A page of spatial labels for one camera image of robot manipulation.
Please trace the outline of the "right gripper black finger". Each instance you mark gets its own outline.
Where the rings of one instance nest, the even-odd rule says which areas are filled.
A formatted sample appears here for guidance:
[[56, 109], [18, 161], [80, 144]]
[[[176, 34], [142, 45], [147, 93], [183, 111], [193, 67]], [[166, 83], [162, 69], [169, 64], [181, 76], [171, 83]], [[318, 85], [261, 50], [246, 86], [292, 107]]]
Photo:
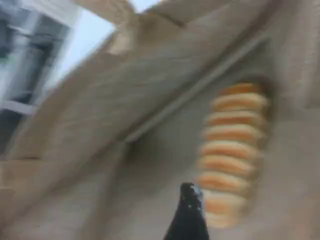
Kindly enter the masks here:
[[180, 195], [174, 217], [164, 240], [209, 240], [205, 220], [205, 202], [200, 188], [191, 182], [180, 185]]

